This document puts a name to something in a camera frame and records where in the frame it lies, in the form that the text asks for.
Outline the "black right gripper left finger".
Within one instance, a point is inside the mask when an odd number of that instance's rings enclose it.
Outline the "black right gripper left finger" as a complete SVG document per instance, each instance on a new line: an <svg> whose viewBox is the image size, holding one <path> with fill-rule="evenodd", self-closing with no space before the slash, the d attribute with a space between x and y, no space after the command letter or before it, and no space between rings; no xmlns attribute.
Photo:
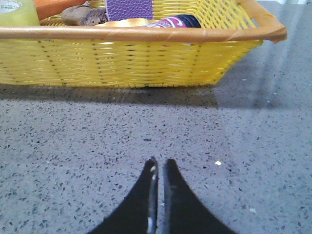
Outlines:
<svg viewBox="0 0 312 234"><path fill-rule="evenodd" d="M91 234L154 234L157 229L158 163L148 159L130 192Z"/></svg>

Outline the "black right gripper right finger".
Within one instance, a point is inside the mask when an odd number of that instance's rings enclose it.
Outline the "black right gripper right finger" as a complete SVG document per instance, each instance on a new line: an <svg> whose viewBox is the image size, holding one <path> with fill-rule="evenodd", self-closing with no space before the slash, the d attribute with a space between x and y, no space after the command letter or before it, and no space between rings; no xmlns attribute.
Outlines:
<svg viewBox="0 0 312 234"><path fill-rule="evenodd" d="M164 234L233 234L197 198L175 160L164 166Z"/></svg>

